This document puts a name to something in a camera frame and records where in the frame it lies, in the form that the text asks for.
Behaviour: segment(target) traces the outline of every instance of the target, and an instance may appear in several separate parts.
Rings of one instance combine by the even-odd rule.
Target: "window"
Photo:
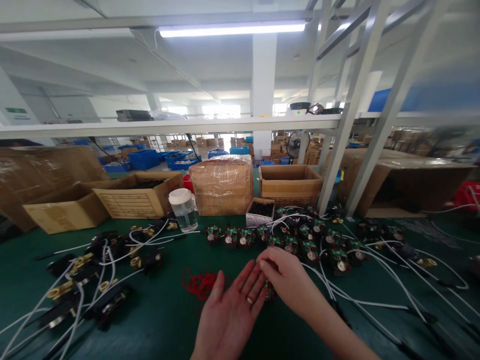
[[[238,119],[240,118],[240,105],[206,105],[201,110],[205,119]]]
[[[288,104],[273,104],[273,116],[285,116],[288,107]]]
[[[169,113],[187,115],[189,113],[186,106],[170,106],[167,108]]]

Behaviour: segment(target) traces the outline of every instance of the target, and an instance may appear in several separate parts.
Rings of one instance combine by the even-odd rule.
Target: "white cap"
[[[180,205],[192,199],[192,193],[187,188],[173,190],[168,194],[168,201],[171,205]]]

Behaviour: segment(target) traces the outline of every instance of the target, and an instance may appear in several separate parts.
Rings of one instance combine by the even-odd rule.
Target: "brown box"
[[[148,189],[132,189],[138,183],[165,180]],[[184,188],[179,171],[135,172],[118,179],[105,188],[94,188],[113,219],[156,219],[172,211],[169,194]]]
[[[264,216],[264,215],[249,213],[253,203],[273,204],[273,209],[271,210],[271,216]],[[251,199],[250,205],[248,205],[248,209],[246,210],[246,215],[245,215],[246,225],[248,227],[253,227],[253,226],[259,226],[266,223],[270,223],[274,219],[274,214],[275,214],[275,200],[254,197],[253,199]]]
[[[199,148],[206,148],[207,147],[207,139],[197,137],[196,144]]]
[[[225,155],[190,167],[200,216],[244,215],[254,196],[250,155]]]
[[[59,192],[23,205],[25,211],[47,234],[95,228],[109,217],[93,188],[112,181],[78,182]]]
[[[346,149],[338,198],[346,202],[367,149]],[[466,180],[473,166],[383,149],[356,208],[364,218],[417,218],[438,211]]]
[[[76,182],[108,180],[89,146],[0,148],[0,212],[23,232],[37,226],[23,208]]]
[[[136,153],[138,149],[136,147],[126,147],[121,150],[121,157],[124,159],[129,159],[129,154]]]
[[[260,166],[260,194],[277,206],[317,204],[322,177],[307,165]]]

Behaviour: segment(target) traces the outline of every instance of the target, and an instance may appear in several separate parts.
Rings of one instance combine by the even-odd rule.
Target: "ceiling light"
[[[160,27],[158,31],[163,38],[292,33],[303,31],[305,24],[305,21],[264,21],[198,26],[170,26]]]
[[[128,27],[0,33],[0,43],[34,40],[133,38]]]

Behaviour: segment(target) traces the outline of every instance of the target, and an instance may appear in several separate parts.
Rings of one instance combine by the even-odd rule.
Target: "red container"
[[[186,174],[183,177],[183,183],[185,184],[186,189],[190,190],[192,194],[195,194],[194,184],[192,183],[192,180],[190,179],[190,174]]]

